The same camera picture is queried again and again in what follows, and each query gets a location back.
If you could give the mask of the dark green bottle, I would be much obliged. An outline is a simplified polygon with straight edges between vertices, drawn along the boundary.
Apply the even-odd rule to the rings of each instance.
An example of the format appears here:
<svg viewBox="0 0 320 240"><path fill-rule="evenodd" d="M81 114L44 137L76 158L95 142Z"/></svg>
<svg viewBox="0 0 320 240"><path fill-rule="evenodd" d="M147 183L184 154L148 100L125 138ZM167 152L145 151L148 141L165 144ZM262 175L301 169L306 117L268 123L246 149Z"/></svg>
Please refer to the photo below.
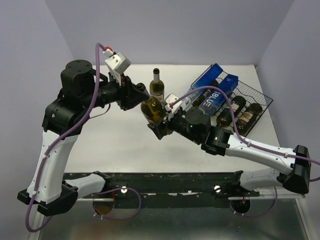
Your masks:
<svg viewBox="0 0 320 240"><path fill-rule="evenodd" d="M141 112L148 123L154 125L161 122L166 115L166 111L163 109L160 100L151 96L143 83L138 83L136 87L148 96L148 99L140 104Z"/></svg>

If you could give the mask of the tall green bottle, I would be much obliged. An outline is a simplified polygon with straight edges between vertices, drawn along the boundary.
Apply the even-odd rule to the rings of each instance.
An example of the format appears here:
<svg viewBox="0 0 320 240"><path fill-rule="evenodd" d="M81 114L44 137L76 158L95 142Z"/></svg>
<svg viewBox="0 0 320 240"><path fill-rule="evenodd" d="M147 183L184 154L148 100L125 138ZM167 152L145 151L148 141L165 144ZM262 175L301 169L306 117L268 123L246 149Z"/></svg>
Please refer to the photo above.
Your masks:
<svg viewBox="0 0 320 240"><path fill-rule="evenodd" d="M164 100L165 85L160 79L160 70L158 68L153 69L153 80L149 84L149 93L152 97L156 97L162 102Z"/></svg>

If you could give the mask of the green wine bottle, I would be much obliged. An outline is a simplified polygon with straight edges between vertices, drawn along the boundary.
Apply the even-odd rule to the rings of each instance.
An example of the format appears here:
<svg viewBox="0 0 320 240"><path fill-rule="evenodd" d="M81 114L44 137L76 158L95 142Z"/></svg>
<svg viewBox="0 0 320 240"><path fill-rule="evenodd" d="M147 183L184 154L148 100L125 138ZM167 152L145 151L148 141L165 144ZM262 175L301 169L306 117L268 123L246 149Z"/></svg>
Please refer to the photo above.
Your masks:
<svg viewBox="0 0 320 240"><path fill-rule="evenodd" d="M242 96L235 96L232 100L231 100L231 110L233 112L234 117L236 117L241 110L245 107L246 105L246 99ZM216 126L217 127L228 127L232 122L232 116L231 116L231 112L230 109L228 107L226 107L225 109L223 109L223 111L217 116L216 119Z"/></svg>
<svg viewBox="0 0 320 240"><path fill-rule="evenodd" d="M211 84L213 87L217 87L219 85L217 80L214 80ZM198 107L207 97L208 95L212 92L211 88L208 88L201 96L199 96L193 103L192 105L194 107Z"/></svg>

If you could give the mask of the tall blue glass bottle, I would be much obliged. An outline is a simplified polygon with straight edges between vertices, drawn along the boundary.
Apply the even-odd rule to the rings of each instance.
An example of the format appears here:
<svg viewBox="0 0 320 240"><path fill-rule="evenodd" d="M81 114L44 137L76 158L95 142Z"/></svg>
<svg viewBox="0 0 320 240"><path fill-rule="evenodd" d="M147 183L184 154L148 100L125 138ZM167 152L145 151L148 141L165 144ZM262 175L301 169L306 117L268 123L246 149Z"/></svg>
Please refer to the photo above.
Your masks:
<svg viewBox="0 0 320 240"><path fill-rule="evenodd" d="M239 77L228 74L219 84L221 89L229 98L233 90L238 86ZM212 90L207 98L199 105L199 109L208 116L213 116L219 108L225 103L226 99L222 93L217 90Z"/></svg>

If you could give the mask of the short blue glass bottle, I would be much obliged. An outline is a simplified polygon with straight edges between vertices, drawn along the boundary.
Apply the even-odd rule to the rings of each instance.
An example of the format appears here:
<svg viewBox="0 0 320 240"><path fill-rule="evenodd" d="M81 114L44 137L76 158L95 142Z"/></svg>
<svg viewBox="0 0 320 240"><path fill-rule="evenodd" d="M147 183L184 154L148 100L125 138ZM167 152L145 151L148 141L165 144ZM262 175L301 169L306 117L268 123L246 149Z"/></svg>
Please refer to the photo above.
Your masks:
<svg viewBox="0 0 320 240"><path fill-rule="evenodd" d="M186 93L189 93L193 91L194 89L203 87L203 86L218 86L217 77L223 72L223 69L215 63L211 67L209 67L194 83L193 85L188 89ZM198 90L186 98L184 98L182 101L185 103L185 109L184 111L188 111L193 107L193 103L205 92L207 91L206 88Z"/></svg>

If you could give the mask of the green bottle grey foil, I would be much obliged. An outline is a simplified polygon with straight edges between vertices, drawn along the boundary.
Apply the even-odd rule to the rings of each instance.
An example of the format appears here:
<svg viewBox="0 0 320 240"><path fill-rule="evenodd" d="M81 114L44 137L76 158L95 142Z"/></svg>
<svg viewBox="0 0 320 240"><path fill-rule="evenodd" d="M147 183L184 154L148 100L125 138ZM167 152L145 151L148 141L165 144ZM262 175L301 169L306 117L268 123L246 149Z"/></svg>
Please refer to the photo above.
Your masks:
<svg viewBox="0 0 320 240"><path fill-rule="evenodd" d="M244 136L249 128L253 125L259 114L263 111L259 103L251 103L243 112L241 117L236 121L236 128L241 136Z"/></svg>

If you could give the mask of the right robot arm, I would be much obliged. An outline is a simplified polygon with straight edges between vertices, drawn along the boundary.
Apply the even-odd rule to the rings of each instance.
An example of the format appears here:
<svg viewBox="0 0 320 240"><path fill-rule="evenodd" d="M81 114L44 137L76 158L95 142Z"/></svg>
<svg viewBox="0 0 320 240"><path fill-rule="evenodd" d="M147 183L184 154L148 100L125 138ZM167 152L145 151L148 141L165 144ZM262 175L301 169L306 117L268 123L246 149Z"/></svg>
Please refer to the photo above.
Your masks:
<svg viewBox="0 0 320 240"><path fill-rule="evenodd" d="M200 145L208 154L237 157L264 165L265 169L235 172L230 191L236 196L269 187L283 187L301 195L309 193L311 164L302 159L309 155L308 149L302 145L285 148L239 138L230 130L211 126L210 117L197 108L187 112L178 110L173 118L147 126L158 139L176 132Z"/></svg>

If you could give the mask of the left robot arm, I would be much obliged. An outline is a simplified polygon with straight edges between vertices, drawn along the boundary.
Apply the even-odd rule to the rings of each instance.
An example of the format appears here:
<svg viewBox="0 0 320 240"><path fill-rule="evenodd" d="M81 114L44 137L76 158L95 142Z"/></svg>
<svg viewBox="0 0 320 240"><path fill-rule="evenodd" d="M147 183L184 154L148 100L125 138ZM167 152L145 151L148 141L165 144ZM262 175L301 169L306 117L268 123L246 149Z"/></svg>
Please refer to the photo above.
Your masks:
<svg viewBox="0 0 320 240"><path fill-rule="evenodd" d="M37 205L46 217L68 212L76 201L91 194L110 194L111 177L95 171L78 179L64 179L70 152L93 108L117 103L130 110L148 97L142 87L124 75L129 60L112 57L106 61L109 73L100 74L87 60L73 60L61 72L62 88L45 109L42 149L29 187L17 195L26 205Z"/></svg>

